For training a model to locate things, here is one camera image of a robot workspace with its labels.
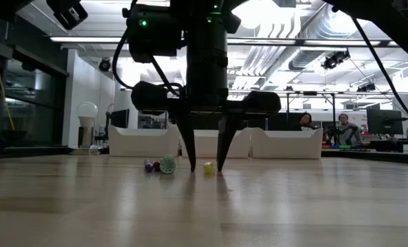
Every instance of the computer monitor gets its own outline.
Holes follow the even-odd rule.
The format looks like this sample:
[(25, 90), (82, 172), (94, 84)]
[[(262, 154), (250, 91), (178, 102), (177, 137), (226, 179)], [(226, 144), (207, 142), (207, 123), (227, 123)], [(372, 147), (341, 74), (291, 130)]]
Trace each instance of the computer monitor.
[(118, 128), (127, 128), (129, 122), (129, 109), (118, 110), (111, 113), (111, 125)]
[(268, 118), (268, 130), (293, 130), (300, 121), (301, 113), (289, 113), (288, 123), (286, 113), (278, 113)]
[(367, 109), (367, 126), (371, 134), (404, 134), (399, 110)]

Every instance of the yellow ball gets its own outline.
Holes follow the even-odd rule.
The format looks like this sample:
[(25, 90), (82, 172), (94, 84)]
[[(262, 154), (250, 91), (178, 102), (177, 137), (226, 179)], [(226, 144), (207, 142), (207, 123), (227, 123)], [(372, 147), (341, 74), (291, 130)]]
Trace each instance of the yellow ball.
[(204, 164), (204, 173), (209, 175), (215, 174), (215, 169), (213, 168), (212, 162), (206, 162), (206, 164)]

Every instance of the purple ball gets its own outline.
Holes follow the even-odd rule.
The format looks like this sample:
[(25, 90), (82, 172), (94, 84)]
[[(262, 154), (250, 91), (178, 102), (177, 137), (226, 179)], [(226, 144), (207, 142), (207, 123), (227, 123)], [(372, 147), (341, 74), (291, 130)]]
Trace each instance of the purple ball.
[(144, 169), (147, 173), (151, 173), (154, 170), (154, 167), (151, 164), (147, 164), (144, 166)]

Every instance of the black cable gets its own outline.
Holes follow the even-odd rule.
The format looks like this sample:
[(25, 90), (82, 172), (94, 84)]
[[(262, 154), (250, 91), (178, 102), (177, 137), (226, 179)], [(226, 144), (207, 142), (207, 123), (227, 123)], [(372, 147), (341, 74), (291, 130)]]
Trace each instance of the black cable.
[[(134, 5), (136, 3), (137, 3), (137, 0), (132, 1), (131, 7), (129, 8), (130, 13), (133, 11)], [(119, 43), (117, 44), (117, 48), (115, 48), (115, 52), (114, 52), (114, 56), (113, 56), (113, 75), (114, 75), (115, 79), (117, 80), (117, 82), (120, 85), (124, 86), (127, 89), (134, 89), (133, 86), (129, 86), (126, 83), (124, 83), (122, 81), (122, 79), (120, 79), (119, 74), (117, 73), (117, 61), (119, 60), (120, 52), (122, 52), (123, 45), (124, 45), (126, 39), (128, 38), (128, 33), (129, 33), (129, 29), (126, 28), (126, 30), (123, 33), (122, 38), (120, 39)]]
[(398, 103), (402, 106), (403, 110), (407, 113), (408, 115), (408, 108), (405, 106), (403, 100), (399, 96), (398, 92), (396, 92), (394, 83), (392, 80), (390, 80), (389, 74), (384, 68), (383, 63), (381, 62), (381, 59), (378, 57), (378, 54), (376, 54), (375, 48), (372, 46), (372, 44), (369, 41), (369, 38), (367, 37), (366, 33), (364, 32), (363, 28), (361, 27), (360, 23), (356, 20), (356, 18), (352, 17), (352, 20), (354, 21), (356, 28), (360, 32), (361, 36), (363, 37), (363, 40), (365, 41), (366, 45), (369, 47), (370, 52), (372, 53), (373, 57), (375, 58), (376, 63), (380, 67), (381, 72), (383, 72), (383, 75), (385, 79), (387, 80), (387, 83), (389, 83), (390, 89), (392, 90), (392, 93), (395, 95), (396, 100), (398, 100)]
[(178, 96), (179, 94), (172, 88), (172, 85), (169, 83), (169, 80), (167, 79), (166, 75), (164, 74), (163, 70), (161, 67), (158, 65), (158, 62), (155, 60), (153, 55), (149, 56), (150, 62), (154, 65), (155, 70), (158, 72), (158, 74), (161, 77), (161, 80), (163, 80), (164, 86), (166, 86), (173, 95)]

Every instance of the white lamp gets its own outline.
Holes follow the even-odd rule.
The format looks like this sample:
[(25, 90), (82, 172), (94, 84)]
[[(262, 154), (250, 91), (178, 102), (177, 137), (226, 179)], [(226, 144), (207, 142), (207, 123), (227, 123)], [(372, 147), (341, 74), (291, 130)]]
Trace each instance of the white lamp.
[(93, 143), (93, 131), (95, 118), (98, 116), (99, 109), (92, 102), (82, 102), (76, 109), (76, 114), (79, 117), (79, 148), (90, 148)]

